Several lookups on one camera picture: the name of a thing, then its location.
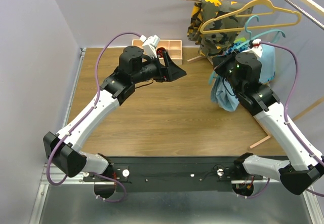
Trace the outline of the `teal plastic hanger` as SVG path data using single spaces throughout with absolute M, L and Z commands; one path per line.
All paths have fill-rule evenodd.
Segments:
M 259 33 L 255 36 L 252 36 L 252 31 L 248 29 L 248 25 L 250 21 L 254 18 L 259 22 L 260 17 L 258 15 L 253 15 L 247 20 L 247 22 L 244 25 L 245 32 L 249 34 L 249 38 L 247 40 L 246 39 L 242 40 L 242 38 L 235 40 L 233 45 L 229 49 L 227 49 L 225 52 L 222 52 L 220 55 L 217 55 L 216 57 L 228 55 L 230 52 L 234 51 L 235 49 L 240 50 L 240 48 L 244 46 L 247 47 L 250 44 L 250 42 L 252 42 L 254 39 L 258 39 L 259 37 L 272 32 L 276 33 L 271 41 L 272 43 L 277 43 L 280 40 L 280 34 L 283 38 L 286 37 L 286 34 L 280 29 L 270 29 L 265 32 Z

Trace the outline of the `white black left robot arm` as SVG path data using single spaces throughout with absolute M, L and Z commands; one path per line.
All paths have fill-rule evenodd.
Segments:
M 100 154 L 82 152 L 83 145 L 95 128 L 135 92 L 136 84 L 148 80 L 173 82 L 186 76 L 186 71 L 171 60 L 167 50 L 159 49 L 158 52 L 163 64 L 156 55 L 145 55 L 139 47 L 124 48 L 118 66 L 101 84 L 92 101 L 56 134 L 48 132 L 43 137 L 50 164 L 53 163 L 67 177 L 85 171 L 95 173 L 101 181 L 111 178 L 109 161 Z

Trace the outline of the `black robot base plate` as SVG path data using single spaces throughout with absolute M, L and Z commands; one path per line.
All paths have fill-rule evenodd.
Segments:
M 251 177 L 234 173 L 236 157 L 110 157 L 106 176 L 131 192 L 232 191 Z

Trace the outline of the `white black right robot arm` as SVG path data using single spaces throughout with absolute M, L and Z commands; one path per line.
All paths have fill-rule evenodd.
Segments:
M 323 176 L 323 154 L 290 119 L 274 91 L 259 81 L 262 64 L 257 56 L 242 52 L 212 61 L 215 73 L 230 83 L 240 104 L 272 134 L 288 157 L 274 160 L 245 153 L 234 161 L 234 176 L 264 176 L 281 182 L 294 195 L 302 194 Z

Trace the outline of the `light blue trousers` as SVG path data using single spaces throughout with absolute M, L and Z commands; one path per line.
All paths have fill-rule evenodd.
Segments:
M 269 45 L 261 45 L 263 53 L 259 61 L 262 64 L 259 82 L 267 84 L 275 77 L 275 48 Z M 209 85 L 213 84 L 211 89 L 211 102 L 226 111 L 235 111 L 239 105 L 230 84 L 223 80 L 215 72 L 212 72 L 209 78 Z

